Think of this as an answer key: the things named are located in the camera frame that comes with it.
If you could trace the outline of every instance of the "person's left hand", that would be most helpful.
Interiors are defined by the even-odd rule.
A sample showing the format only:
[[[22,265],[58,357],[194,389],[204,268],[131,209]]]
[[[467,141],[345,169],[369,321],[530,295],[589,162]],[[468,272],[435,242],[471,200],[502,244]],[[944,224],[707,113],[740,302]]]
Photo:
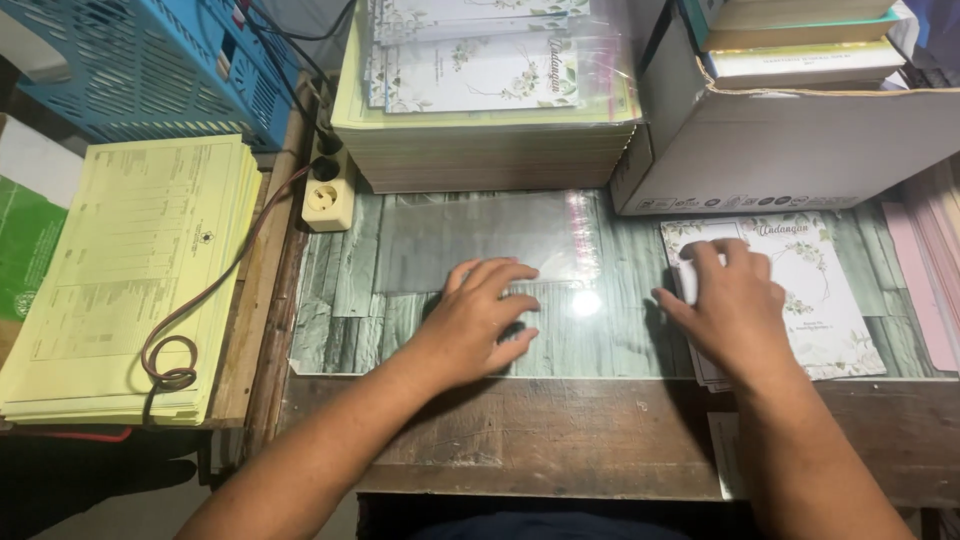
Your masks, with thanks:
[[[526,353],[540,333],[528,328],[496,343],[521,313],[540,308],[532,296],[503,297],[503,292],[514,280],[532,280],[539,273],[515,258],[460,263],[450,272],[440,303],[402,352],[437,384],[438,392],[496,373]]]

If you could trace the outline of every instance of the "yellow form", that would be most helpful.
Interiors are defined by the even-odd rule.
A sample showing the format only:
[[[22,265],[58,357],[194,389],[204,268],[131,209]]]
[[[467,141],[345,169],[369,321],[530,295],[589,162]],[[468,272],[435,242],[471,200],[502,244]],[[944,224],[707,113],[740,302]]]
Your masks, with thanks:
[[[259,182],[240,135],[89,147],[47,278],[0,372],[0,413],[142,404],[152,386],[140,367],[144,340],[236,257]],[[200,373],[157,405],[208,397],[234,280],[157,339],[194,340]],[[157,369],[187,365],[186,348],[171,343]],[[26,406],[46,400],[61,401]]]

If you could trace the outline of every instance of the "glass tabletop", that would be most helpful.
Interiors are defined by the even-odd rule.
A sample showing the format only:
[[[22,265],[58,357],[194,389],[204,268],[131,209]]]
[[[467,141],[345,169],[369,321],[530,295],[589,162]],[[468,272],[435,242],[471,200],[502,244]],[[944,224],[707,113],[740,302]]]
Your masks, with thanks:
[[[389,357],[417,329],[436,293],[374,292],[380,221],[390,206],[516,195],[483,193],[357,194],[353,226],[313,233],[303,255],[289,359],[300,375],[362,374]],[[525,284],[541,310],[520,319],[540,329],[507,377],[694,379],[685,337],[668,324],[651,289],[673,289],[660,222],[677,215],[621,217],[605,190],[582,191],[599,264],[582,283]],[[930,363],[880,203],[821,211],[886,378],[955,378]]]

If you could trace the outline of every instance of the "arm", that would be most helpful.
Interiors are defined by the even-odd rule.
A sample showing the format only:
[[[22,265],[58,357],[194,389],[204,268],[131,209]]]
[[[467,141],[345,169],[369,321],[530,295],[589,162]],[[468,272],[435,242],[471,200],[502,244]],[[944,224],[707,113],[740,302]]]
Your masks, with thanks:
[[[697,269],[697,305],[655,294],[731,379],[740,462],[761,527],[798,540],[913,538],[793,357],[769,259],[732,239],[690,244],[683,255]]]
[[[283,433],[214,493],[177,538],[313,538],[421,407],[527,351],[536,329],[499,345],[496,339],[539,304],[527,295],[500,295],[513,280],[537,274],[508,258],[454,268],[443,299],[400,351]]]

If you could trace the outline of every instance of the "stack of yellow forms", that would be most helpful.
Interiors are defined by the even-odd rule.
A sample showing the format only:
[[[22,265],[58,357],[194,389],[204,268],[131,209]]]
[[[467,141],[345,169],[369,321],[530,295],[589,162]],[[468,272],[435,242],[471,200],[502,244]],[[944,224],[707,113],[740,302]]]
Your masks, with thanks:
[[[0,371],[0,414],[24,424],[139,424],[152,387],[140,366],[144,340],[236,258],[260,179],[240,135],[90,146],[50,270]],[[156,339],[183,335],[199,350],[197,380],[156,396],[159,424],[203,421],[234,282]],[[189,364],[173,342],[156,367]]]
[[[615,67],[604,81],[609,98],[579,107],[404,114],[371,108],[367,19],[365,2],[357,2],[330,122],[376,193],[601,186],[642,120],[625,75],[633,69],[619,55],[608,60]]]

